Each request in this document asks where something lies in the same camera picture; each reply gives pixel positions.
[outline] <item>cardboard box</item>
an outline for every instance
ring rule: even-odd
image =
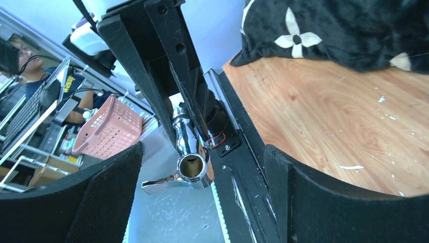
[[[76,165],[52,157],[47,157],[45,160],[43,160],[43,163],[53,167],[57,167],[62,171],[67,171],[70,173],[75,173],[79,170],[79,167]]]
[[[63,178],[65,176],[66,175],[58,171],[54,171],[49,168],[40,166],[34,171],[33,178],[31,178],[30,183],[28,184],[28,187],[40,186],[45,183]]]
[[[52,158],[52,157],[47,157],[43,161],[43,163],[59,168],[60,170],[66,171],[69,173],[75,173],[79,170],[79,167],[75,165],[71,165],[62,160]],[[31,178],[30,183],[28,184],[28,187],[40,186],[45,183],[58,180],[65,176],[66,175],[64,175],[63,173],[40,166],[34,171],[33,178]]]

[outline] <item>dark blue shirt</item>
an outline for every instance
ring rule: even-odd
[[[53,73],[55,71],[56,67],[50,67],[45,69],[44,71],[46,73]],[[43,84],[43,82],[46,82],[48,80],[49,76],[46,78],[32,83],[27,83],[25,85],[25,99],[28,100],[31,98],[31,96],[36,92],[36,90],[40,87],[40,85]],[[64,87],[64,94],[63,99],[69,97],[71,94],[73,94],[74,91],[79,88],[80,84],[82,84],[83,80],[85,78],[78,74],[72,74],[67,77],[67,81]],[[94,95],[93,99],[93,108],[100,108],[104,102],[109,98],[110,92],[104,92],[102,96]]]

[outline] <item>gray floor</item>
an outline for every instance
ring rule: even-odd
[[[171,188],[148,195],[147,180],[176,171],[178,154],[162,127],[143,140],[143,161],[130,214],[129,242],[225,242],[211,187]]]

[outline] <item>white debris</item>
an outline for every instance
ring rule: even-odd
[[[357,169],[363,169],[363,166],[339,166],[340,168],[346,169],[346,170],[357,170]]]

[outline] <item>keyboard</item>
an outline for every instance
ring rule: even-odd
[[[15,115],[8,125],[6,131],[6,139],[3,143],[3,151],[9,149],[9,146],[13,146],[13,142],[17,139],[18,135],[24,131],[24,129],[31,123],[31,121],[38,116],[40,105],[39,105],[39,96],[45,87],[46,82],[44,82],[40,87],[34,92],[33,96],[26,101],[24,106],[20,111]]]

